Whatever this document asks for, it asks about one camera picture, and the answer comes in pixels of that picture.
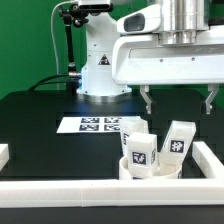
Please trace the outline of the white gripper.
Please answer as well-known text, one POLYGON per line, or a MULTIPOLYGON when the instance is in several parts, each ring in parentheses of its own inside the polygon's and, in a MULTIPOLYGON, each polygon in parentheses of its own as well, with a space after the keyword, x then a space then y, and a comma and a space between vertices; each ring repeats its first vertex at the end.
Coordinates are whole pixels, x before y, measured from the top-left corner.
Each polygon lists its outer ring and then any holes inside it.
POLYGON ((224 83, 224 25, 208 21, 206 3, 154 3, 119 19, 113 80, 140 85, 148 114, 155 111, 148 85, 209 84, 203 110, 210 114, 224 83))

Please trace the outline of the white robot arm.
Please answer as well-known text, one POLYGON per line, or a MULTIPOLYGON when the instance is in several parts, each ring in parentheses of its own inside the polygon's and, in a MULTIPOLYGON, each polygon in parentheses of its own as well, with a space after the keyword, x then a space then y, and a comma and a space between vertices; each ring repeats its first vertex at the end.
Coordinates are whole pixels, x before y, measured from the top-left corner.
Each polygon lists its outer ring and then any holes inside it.
POLYGON ((213 0, 149 0, 115 21, 107 13, 115 0, 82 0, 89 13, 87 62, 80 92, 95 100, 140 87, 146 110, 153 85, 208 86, 206 113, 224 84, 224 16, 209 16, 213 0))

